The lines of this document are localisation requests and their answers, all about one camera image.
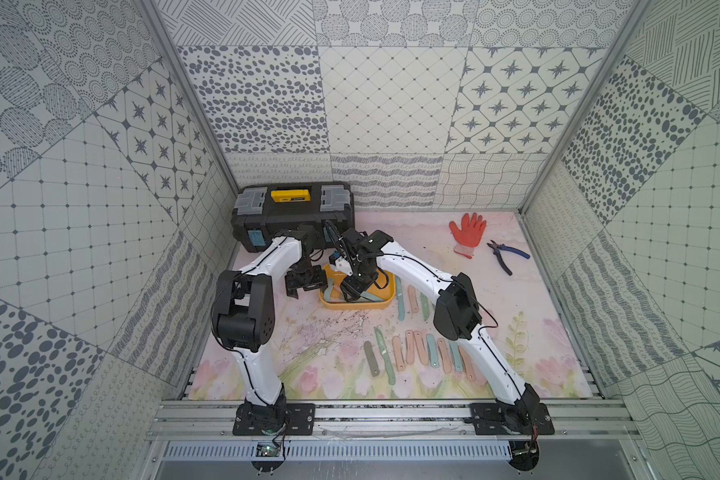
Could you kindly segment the green fruit knife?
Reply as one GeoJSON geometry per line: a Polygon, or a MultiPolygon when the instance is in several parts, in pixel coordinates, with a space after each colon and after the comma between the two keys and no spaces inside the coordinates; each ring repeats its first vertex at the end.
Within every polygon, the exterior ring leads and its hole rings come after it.
{"type": "Polygon", "coordinates": [[[423,293],[420,294],[420,300],[421,300],[422,317],[423,317],[423,320],[425,322],[427,322],[429,319],[429,316],[430,316],[430,302],[429,302],[429,299],[423,293]]]}

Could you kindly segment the light teal knife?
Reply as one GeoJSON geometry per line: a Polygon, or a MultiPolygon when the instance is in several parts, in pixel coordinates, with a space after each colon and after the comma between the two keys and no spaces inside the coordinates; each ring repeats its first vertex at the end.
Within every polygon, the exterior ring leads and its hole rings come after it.
{"type": "Polygon", "coordinates": [[[438,369],[440,367],[440,360],[436,340],[432,334],[427,334],[426,341],[428,346],[429,364],[432,368],[438,369]]]}

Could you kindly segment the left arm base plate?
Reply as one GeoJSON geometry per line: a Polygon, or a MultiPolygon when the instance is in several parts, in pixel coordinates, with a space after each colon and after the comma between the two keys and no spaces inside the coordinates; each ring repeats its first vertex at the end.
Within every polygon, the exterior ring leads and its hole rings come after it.
{"type": "Polygon", "coordinates": [[[315,410],[312,403],[261,406],[246,401],[236,410],[232,432],[234,436],[275,435],[282,431],[291,436],[310,436],[315,410]]]}

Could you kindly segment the long green knife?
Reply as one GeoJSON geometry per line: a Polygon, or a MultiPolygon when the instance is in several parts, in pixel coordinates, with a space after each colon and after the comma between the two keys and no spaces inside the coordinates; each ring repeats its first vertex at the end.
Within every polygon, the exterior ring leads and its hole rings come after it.
{"type": "Polygon", "coordinates": [[[374,328],[374,333],[376,336],[376,340],[377,340],[377,344],[379,347],[381,357],[384,362],[384,368],[385,368],[385,372],[387,374],[388,383],[390,385],[395,385],[396,384],[395,368],[394,368],[391,358],[389,356],[389,350],[387,348],[384,335],[378,327],[374,328]]]}

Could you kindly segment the yellow plastic storage box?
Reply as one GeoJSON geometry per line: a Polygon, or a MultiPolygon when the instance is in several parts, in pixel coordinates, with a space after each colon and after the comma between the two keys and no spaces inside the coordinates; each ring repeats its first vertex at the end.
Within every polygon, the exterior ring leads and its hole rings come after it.
{"type": "Polygon", "coordinates": [[[336,271],[331,265],[324,265],[323,270],[326,273],[327,286],[318,294],[318,299],[323,307],[330,310],[372,310],[384,309],[393,299],[396,298],[396,284],[394,277],[385,276],[382,271],[380,279],[387,280],[384,288],[379,288],[376,284],[371,284],[368,290],[363,292],[356,301],[349,302],[344,298],[341,290],[341,283],[346,275],[336,271]]]}

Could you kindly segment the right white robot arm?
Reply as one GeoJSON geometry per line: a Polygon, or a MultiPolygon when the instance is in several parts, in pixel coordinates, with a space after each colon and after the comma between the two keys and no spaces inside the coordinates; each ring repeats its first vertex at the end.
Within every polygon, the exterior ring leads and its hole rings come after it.
{"type": "Polygon", "coordinates": [[[554,432],[545,405],[532,385],[505,359],[483,323],[485,311],[470,277],[437,269],[408,252],[383,231],[362,234],[353,228],[339,233],[332,223],[325,230],[336,253],[330,263],[345,274],[343,295],[357,300],[377,282],[380,272],[409,283],[434,304],[433,324],[439,334],[462,348],[487,380],[506,430],[532,437],[554,432]]]}

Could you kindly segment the beige pink knife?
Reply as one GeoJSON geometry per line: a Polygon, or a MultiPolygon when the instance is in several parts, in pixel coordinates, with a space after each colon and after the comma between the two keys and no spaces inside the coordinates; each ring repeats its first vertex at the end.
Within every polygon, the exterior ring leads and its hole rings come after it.
{"type": "Polygon", "coordinates": [[[395,368],[398,372],[403,372],[406,369],[406,361],[402,348],[402,341],[399,335],[395,335],[392,338],[392,347],[394,354],[395,368]]]}

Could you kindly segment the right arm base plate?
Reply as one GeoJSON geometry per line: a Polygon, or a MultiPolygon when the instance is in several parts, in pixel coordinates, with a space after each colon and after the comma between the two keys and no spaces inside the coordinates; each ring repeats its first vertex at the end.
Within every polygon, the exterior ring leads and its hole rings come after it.
{"type": "Polygon", "coordinates": [[[477,435],[553,435],[555,427],[544,403],[532,406],[529,411],[520,406],[501,402],[472,403],[466,423],[474,427],[477,435]]]}

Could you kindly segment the pale pink knife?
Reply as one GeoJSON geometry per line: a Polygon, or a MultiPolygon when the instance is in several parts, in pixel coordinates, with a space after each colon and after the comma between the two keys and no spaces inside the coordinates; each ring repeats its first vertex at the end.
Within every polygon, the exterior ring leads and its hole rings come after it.
{"type": "Polygon", "coordinates": [[[415,361],[415,339],[412,330],[405,332],[405,361],[408,365],[412,365],[415,361]]]}

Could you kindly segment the grey green knife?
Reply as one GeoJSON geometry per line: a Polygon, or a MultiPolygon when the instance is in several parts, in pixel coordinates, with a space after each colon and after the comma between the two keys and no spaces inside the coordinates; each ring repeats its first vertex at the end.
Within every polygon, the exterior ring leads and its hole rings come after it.
{"type": "Polygon", "coordinates": [[[369,366],[369,371],[373,377],[378,377],[380,375],[380,368],[378,361],[376,359],[372,343],[370,341],[365,341],[363,344],[363,351],[366,357],[366,361],[369,366]]]}

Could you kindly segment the long teal knife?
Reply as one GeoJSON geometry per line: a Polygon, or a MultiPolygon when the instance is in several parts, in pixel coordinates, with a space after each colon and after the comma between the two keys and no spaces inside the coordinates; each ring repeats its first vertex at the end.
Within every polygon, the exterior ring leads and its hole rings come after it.
{"type": "Polygon", "coordinates": [[[395,278],[395,288],[396,288],[396,299],[398,302],[398,320],[404,321],[406,318],[404,288],[402,285],[402,280],[397,275],[395,275],[394,278],[395,278]]]}

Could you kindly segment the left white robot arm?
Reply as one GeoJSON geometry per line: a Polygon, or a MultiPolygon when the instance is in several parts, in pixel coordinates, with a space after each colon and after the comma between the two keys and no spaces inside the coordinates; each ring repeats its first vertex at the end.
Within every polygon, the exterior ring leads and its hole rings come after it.
{"type": "Polygon", "coordinates": [[[248,265],[218,279],[211,330],[219,346],[234,355],[244,381],[238,409],[244,432],[274,434],[287,427],[284,386],[267,348],[276,322],[274,285],[283,280],[294,296],[299,289],[324,286],[325,274],[311,260],[320,247],[321,234],[313,226],[284,230],[248,265]]]}

